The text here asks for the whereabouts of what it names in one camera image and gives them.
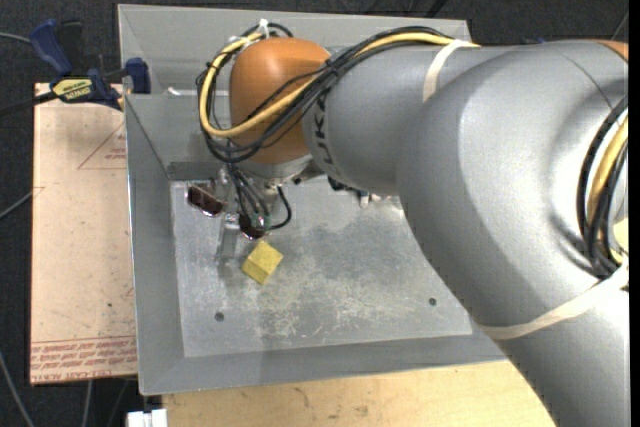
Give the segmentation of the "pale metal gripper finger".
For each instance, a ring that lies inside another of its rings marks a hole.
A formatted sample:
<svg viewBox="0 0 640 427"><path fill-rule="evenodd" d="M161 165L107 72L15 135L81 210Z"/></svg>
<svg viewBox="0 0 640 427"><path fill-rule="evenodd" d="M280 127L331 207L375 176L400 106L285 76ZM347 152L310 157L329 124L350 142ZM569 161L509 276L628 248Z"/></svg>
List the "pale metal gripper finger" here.
<svg viewBox="0 0 640 427"><path fill-rule="evenodd" d="M234 258L240 234L238 214L225 214L221 221L215 257L218 260Z"/></svg>

